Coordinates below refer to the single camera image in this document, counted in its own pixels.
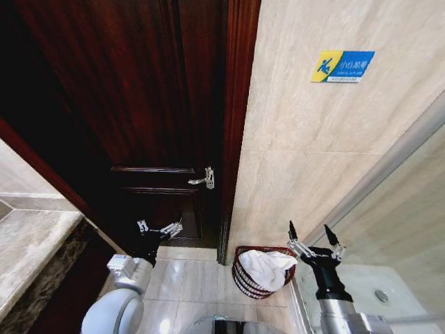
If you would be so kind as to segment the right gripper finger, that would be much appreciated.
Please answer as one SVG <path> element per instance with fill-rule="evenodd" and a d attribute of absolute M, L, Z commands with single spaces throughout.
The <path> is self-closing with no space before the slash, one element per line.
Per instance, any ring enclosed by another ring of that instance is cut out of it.
<path fill-rule="evenodd" d="M 289 241 L 287 243 L 288 247 L 294 252 L 297 257 L 312 257 L 312 251 L 304 244 L 298 241 L 298 236 L 296 229 L 294 227 L 293 221 L 289 221 Z"/>
<path fill-rule="evenodd" d="M 329 241 L 329 244 L 331 245 L 331 257 L 334 260 L 342 261 L 344 254 L 346 252 L 346 246 L 342 245 L 335 233 L 331 230 L 331 228 L 328 225 L 324 225 L 325 228 L 325 234 L 327 236 L 327 240 Z"/>

